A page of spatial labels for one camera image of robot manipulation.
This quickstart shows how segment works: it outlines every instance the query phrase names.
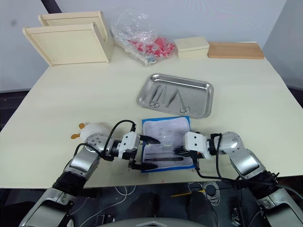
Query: blue object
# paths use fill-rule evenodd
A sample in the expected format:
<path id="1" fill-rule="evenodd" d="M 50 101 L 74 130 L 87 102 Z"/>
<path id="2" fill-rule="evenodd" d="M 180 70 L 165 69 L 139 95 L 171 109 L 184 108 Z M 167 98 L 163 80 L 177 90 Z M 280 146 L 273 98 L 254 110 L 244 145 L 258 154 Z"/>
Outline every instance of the blue object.
<path id="1" fill-rule="evenodd" d="M 153 55 L 147 56 L 146 59 L 149 63 L 154 63 L 156 61 L 156 58 Z"/>
<path id="2" fill-rule="evenodd" d="M 190 121 L 188 116 L 184 116 L 186 120 L 188 121 L 189 129 L 190 129 Z M 163 120 L 171 120 L 179 117 L 160 117 L 160 118 L 148 118 L 148 119 L 143 119 L 142 120 L 142 126 L 144 125 L 144 122 L 147 121 L 163 121 Z M 142 158 L 141 161 L 143 161 L 143 153 L 144 153 L 144 147 L 143 145 L 143 150 L 142 150 Z M 192 164 L 191 166 L 173 166 L 173 167 L 167 167 L 167 168 L 161 168 L 161 169 L 152 169 L 152 170 L 141 170 L 141 173 L 153 173 L 153 172 L 162 172 L 162 171 L 168 171 L 168 170 L 178 170 L 178 169 L 192 169 L 195 168 L 195 165 Z"/>

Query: wooden tray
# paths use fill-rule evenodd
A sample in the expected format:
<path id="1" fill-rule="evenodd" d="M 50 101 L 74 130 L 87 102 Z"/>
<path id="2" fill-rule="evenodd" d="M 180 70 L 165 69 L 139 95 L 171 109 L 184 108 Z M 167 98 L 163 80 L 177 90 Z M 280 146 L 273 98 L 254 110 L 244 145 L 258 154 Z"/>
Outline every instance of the wooden tray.
<path id="1" fill-rule="evenodd" d="M 106 26 L 101 11 L 42 14 L 38 16 L 38 19 L 43 26 L 84 25 L 95 23 L 101 34 L 101 45 L 108 58 L 108 62 L 112 58 L 115 43 Z"/>
<path id="2" fill-rule="evenodd" d="M 256 43 L 209 42 L 209 58 L 263 59 L 264 54 Z"/>

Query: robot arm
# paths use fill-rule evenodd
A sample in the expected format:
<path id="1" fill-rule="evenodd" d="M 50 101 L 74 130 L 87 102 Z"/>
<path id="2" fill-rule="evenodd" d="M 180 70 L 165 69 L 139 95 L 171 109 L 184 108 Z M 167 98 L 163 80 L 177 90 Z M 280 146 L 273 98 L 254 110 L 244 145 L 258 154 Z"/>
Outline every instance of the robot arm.
<path id="1" fill-rule="evenodd" d="M 20 223 L 20 227 L 66 227 L 70 220 L 69 210 L 74 205 L 79 192 L 96 170 L 100 159 L 113 161 L 114 157 L 129 160 L 129 168 L 153 169 L 156 165 L 142 163 L 136 164 L 135 156 L 140 141 L 147 143 L 160 143 L 148 136 L 140 136 L 134 131 L 124 135 L 122 140 L 110 138 L 106 151 L 103 152 L 107 136 L 94 133 L 87 137 L 85 144 L 93 146 L 99 151 L 83 146 L 64 168 L 63 173 L 48 188 L 34 207 L 27 213 Z"/>
<path id="2" fill-rule="evenodd" d="M 194 151 L 201 153 L 202 158 L 211 158 L 217 153 L 219 138 L 219 134 L 212 134 L 207 139 L 201 134 L 188 132 L 184 136 L 185 151 L 182 155 L 187 152 L 192 155 Z M 276 175 L 267 171 L 255 154 L 244 147 L 237 133 L 229 131 L 222 134 L 219 154 L 229 156 L 232 166 L 242 179 L 269 183 L 247 186 L 255 196 L 257 204 L 266 210 L 267 219 L 272 226 L 287 221 L 291 221 L 291 226 L 303 226 L 302 210 L 284 188 L 277 187 Z"/>

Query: wooden board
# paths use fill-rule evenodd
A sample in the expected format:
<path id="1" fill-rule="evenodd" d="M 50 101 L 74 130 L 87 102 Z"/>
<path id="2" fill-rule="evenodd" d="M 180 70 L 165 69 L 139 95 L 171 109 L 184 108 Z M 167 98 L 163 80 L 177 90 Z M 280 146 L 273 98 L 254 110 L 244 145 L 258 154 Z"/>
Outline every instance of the wooden board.
<path id="1" fill-rule="evenodd" d="M 95 23 L 24 27 L 23 34 L 50 66 L 110 62 Z"/>
<path id="2" fill-rule="evenodd" d="M 84 25 L 95 23 L 96 29 L 99 30 L 102 38 L 102 48 L 109 61 L 112 58 L 114 40 L 106 26 L 103 13 L 101 11 L 43 14 L 39 15 L 38 19 L 43 26 Z"/>
<path id="3" fill-rule="evenodd" d="M 256 43 L 209 42 L 209 58 L 263 59 L 264 54 Z"/>

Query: white cable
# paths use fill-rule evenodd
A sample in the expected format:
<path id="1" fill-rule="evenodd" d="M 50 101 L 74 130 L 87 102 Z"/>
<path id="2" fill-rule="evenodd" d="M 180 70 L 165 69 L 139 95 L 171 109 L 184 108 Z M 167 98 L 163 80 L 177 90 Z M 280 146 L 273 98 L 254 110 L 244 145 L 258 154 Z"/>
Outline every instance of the white cable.
<path id="1" fill-rule="evenodd" d="M 74 215 L 75 213 L 77 213 L 77 212 L 85 205 L 86 201 L 87 201 L 87 197 L 85 198 L 84 203 L 83 203 L 76 211 L 74 211 L 74 212 L 71 213 L 70 215 Z"/>
<path id="2" fill-rule="evenodd" d="M 134 192 L 135 189 L 136 189 L 136 185 L 134 186 L 134 189 L 133 189 L 130 193 L 128 193 L 127 195 L 133 194 L 133 192 Z M 115 187 L 115 190 L 116 190 L 117 193 L 119 193 L 120 195 L 124 195 L 124 196 L 125 196 L 125 194 L 123 194 L 122 192 L 120 192 L 119 189 L 118 189 L 117 187 Z"/>
<path id="3" fill-rule="evenodd" d="M 189 185 L 192 184 L 192 183 L 194 183 L 194 182 L 190 182 L 190 183 L 188 183 L 188 185 L 187 185 L 189 192 L 192 192 L 192 191 L 190 190 L 190 187 L 189 187 Z"/>
<path id="4" fill-rule="evenodd" d="M 210 201 L 210 203 L 213 205 L 213 206 L 218 206 L 219 203 L 220 203 L 220 189 L 219 189 L 219 186 L 216 182 L 212 182 L 212 181 L 209 181 L 209 182 L 202 182 L 202 187 L 206 190 L 206 187 L 209 186 L 209 185 L 212 185 L 213 187 L 215 187 L 216 189 L 216 192 L 214 194 L 214 196 L 210 196 L 206 193 L 206 197 L 207 199 Z"/>
<path id="5" fill-rule="evenodd" d="M 97 216 L 99 213 L 107 210 L 108 208 L 114 207 L 114 206 L 116 206 L 116 205 L 124 202 L 126 200 L 126 198 L 127 198 L 127 188 L 125 186 L 124 186 L 124 188 L 125 188 L 125 197 L 124 197 L 124 199 L 122 199 L 120 202 L 117 202 L 117 203 L 115 203 L 113 205 L 110 205 L 109 207 L 106 207 L 106 208 L 98 211 L 96 214 L 94 214 L 94 215 L 90 216 L 88 219 L 86 219 L 79 227 L 82 227 L 86 222 L 88 222 L 89 220 L 91 220 L 93 217 Z"/>

